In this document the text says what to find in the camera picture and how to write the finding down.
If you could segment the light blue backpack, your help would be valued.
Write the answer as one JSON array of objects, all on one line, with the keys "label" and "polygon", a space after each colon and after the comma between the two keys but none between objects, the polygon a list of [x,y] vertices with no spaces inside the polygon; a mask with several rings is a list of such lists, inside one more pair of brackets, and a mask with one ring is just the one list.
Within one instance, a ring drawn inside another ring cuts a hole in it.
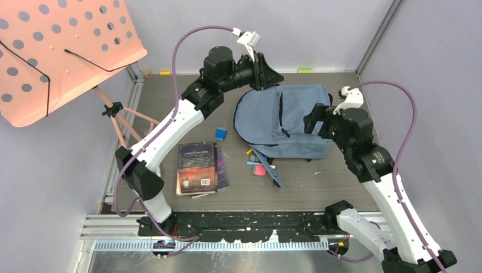
[{"label": "light blue backpack", "polygon": [[270,166],[270,159],[322,159],[331,141],[318,136],[323,125],[317,122],[312,133],[304,132],[304,117],[317,103],[333,102],[323,84],[278,85],[267,90],[250,90],[241,96],[233,115],[234,130],[248,144],[261,164],[281,187],[281,179]]}]

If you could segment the blue white pen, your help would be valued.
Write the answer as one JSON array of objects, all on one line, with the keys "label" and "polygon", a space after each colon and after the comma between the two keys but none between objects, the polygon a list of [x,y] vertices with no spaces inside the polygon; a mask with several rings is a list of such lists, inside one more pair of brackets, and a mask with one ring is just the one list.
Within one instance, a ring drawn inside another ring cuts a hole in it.
[{"label": "blue white pen", "polygon": [[248,165],[251,165],[251,166],[254,166],[254,165],[259,165],[259,166],[264,166],[266,168],[266,166],[268,166],[269,168],[271,169],[276,169],[276,166],[274,165],[271,165],[271,164],[263,164],[261,162],[251,162],[251,161],[247,161],[247,164]]}]

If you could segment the pink eraser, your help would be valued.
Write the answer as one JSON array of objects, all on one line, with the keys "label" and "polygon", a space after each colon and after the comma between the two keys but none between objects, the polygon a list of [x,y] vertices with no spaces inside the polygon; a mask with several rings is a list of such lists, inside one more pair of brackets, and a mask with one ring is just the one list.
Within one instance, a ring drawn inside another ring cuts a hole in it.
[{"label": "pink eraser", "polygon": [[267,169],[263,165],[255,164],[253,166],[252,174],[255,176],[265,176],[267,174]]}]

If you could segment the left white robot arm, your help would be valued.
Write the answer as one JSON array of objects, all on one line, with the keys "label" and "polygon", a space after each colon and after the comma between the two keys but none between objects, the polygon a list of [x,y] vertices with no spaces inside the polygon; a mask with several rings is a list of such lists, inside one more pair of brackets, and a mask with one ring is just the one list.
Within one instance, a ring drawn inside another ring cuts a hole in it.
[{"label": "left white robot arm", "polygon": [[137,144],[116,150],[119,178],[139,197],[155,231],[168,235],[174,228],[172,209],[162,193],[164,181],[155,172],[170,150],[224,102],[226,92],[244,86],[266,90],[283,80],[261,52],[242,55],[236,61],[229,48],[214,47],[205,57],[199,77],[188,85],[171,113]]}]

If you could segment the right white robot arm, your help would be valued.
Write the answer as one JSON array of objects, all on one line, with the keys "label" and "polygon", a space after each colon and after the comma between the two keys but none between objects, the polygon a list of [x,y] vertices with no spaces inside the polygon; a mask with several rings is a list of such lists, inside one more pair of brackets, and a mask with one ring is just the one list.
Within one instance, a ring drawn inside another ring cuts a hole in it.
[{"label": "right white robot arm", "polygon": [[446,272],[457,263],[427,232],[409,201],[390,153],[373,141],[373,122],[359,108],[337,110],[315,104],[303,118],[305,133],[322,123],[318,136],[341,150],[347,168],[378,205],[389,231],[382,231],[342,200],[325,209],[325,228],[359,240],[380,261],[384,272]]}]

